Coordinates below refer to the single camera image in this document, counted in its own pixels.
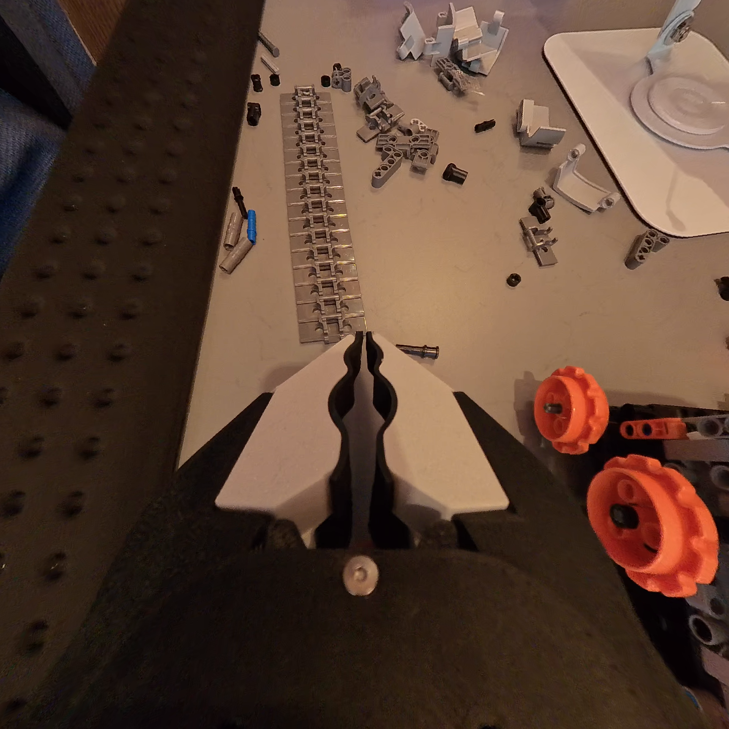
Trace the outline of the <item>light grey curved block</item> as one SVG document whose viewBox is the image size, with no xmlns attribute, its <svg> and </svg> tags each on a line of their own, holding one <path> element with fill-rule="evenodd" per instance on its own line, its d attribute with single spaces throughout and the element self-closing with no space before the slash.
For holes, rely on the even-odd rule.
<svg viewBox="0 0 729 729">
<path fill-rule="evenodd" d="M 515 133 L 522 147 L 551 150 L 562 141 L 566 129 L 551 125 L 547 106 L 524 98 L 516 111 Z"/>
</svg>

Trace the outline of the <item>white lamp base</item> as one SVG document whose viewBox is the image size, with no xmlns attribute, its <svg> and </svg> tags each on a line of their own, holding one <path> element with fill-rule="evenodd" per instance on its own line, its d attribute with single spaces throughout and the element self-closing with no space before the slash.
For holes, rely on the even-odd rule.
<svg viewBox="0 0 729 729">
<path fill-rule="evenodd" d="M 548 65 L 628 202 L 651 227 L 728 231 L 724 54 L 675 2 L 662 28 L 557 33 Z"/>
</svg>

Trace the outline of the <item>dark grey angled beam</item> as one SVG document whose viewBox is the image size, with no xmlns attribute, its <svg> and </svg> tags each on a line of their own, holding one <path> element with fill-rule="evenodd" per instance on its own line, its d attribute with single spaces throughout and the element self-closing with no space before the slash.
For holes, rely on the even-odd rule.
<svg viewBox="0 0 729 729">
<path fill-rule="evenodd" d="M 666 248 L 671 242 L 668 235 L 648 228 L 633 240 L 629 249 L 624 266 L 629 270 L 634 270 L 643 265 L 646 260 L 654 253 Z"/>
</svg>

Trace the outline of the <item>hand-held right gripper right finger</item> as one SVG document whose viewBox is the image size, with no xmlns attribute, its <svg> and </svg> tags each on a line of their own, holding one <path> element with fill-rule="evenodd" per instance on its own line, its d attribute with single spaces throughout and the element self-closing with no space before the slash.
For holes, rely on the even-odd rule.
<svg viewBox="0 0 729 729">
<path fill-rule="evenodd" d="M 372 402 L 383 424 L 369 534 L 379 548 L 407 548 L 442 521 L 500 512 L 508 496 L 455 391 L 382 335 L 367 333 Z"/>
</svg>

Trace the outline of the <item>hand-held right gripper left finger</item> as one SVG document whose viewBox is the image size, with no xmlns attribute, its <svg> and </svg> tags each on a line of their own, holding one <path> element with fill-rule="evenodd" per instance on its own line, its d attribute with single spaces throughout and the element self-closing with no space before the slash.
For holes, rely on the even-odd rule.
<svg viewBox="0 0 729 729">
<path fill-rule="evenodd" d="M 363 334 L 346 335 L 271 394 L 215 500 L 221 510 L 296 525 L 320 548 L 347 548 L 352 532 L 350 443 Z"/>
</svg>

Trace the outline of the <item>light grey angled panel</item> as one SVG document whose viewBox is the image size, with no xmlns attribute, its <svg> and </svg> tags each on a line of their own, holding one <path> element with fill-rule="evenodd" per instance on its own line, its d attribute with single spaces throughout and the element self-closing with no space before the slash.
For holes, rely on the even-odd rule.
<svg viewBox="0 0 729 729">
<path fill-rule="evenodd" d="M 487 76 L 496 63 L 509 33 L 503 26 L 505 13 L 497 10 L 489 21 L 479 26 L 480 38 L 470 41 L 461 51 L 461 65 L 473 74 Z"/>
<path fill-rule="evenodd" d="M 434 37 L 426 38 L 423 55 L 452 56 L 483 40 L 483 31 L 472 6 L 456 9 L 453 3 L 445 13 L 439 13 Z"/>
<path fill-rule="evenodd" d="M 417 60 L 424 53 L 426 35 L 413 5 L 410 2 L 404 2 L 404 7 L 406 12 L 399 27 L 402 42 L 396 50 L 396 56 L 399 60 L 405 60 L 408 57 Z"/>
</svg>

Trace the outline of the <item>black perforated panel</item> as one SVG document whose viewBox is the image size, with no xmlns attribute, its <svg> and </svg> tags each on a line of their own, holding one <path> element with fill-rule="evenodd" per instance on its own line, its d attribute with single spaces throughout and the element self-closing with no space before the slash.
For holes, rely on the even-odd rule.
<svg viewBox="0 0 729 729">
<path fill-rule="evenodd" d="M 2 279 L 2 727 L 178 462 L 265 2 L 127 2 Z"/>
</svg>

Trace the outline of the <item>dark grey gear connector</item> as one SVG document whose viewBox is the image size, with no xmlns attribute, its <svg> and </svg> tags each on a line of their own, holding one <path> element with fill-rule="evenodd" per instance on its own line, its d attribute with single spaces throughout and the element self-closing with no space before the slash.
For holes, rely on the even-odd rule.
<svg viewBox="0 0 729 729">
<path fill-rule="evenodd" d="M 448 92 L 457 96 L 463 96 L 473 90 L 472 79 L 449 58 L 437 58 L 432 68 L 437 75 L 438 82 Z"/>
</svg>

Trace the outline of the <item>grey orange toy block vehicle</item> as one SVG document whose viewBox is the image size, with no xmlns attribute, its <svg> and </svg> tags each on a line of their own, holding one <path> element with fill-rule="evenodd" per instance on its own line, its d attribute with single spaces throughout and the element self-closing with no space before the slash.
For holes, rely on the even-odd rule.
<svg viewBox="0 0 729 729">
<path fill-rule="evenodd" d="M 710 727 L 727 727 L 727 405 L 610 406 L 566 366 L 538 386 L 533 419 L 586 462 L 588 520 L 644 630 Z"/>
</svg>

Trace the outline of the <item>single grey track link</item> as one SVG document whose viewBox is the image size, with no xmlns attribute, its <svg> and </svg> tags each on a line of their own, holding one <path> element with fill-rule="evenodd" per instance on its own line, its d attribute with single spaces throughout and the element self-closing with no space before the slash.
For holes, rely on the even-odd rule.
<svg viewBox="0 0 729 729">
<path fill-rule="evenodd" d="M 380 81 L 376 76 L 363 78 L 354 87 L 353 93 L 358 106 L 367 114 L 374 113 L 379 107 L 388 103 L 387 96 L 382 91 Z"/>
</svg>

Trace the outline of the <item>light grey curved panel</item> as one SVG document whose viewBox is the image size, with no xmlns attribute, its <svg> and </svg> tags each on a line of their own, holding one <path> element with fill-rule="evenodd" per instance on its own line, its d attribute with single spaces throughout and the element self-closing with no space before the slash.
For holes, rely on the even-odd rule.
<svg viewBox="0 0 729 729">
<path fill-rule="evenodd" d="M 552 189 L 588 214 L 612 209 L 622 199 L 621 195 L 600 187 L 578 172 L 578 162 L 585 151 L 584 144 L 578 144 L 570 150 L 565 162 L 555 172 Z"/>
</svg>

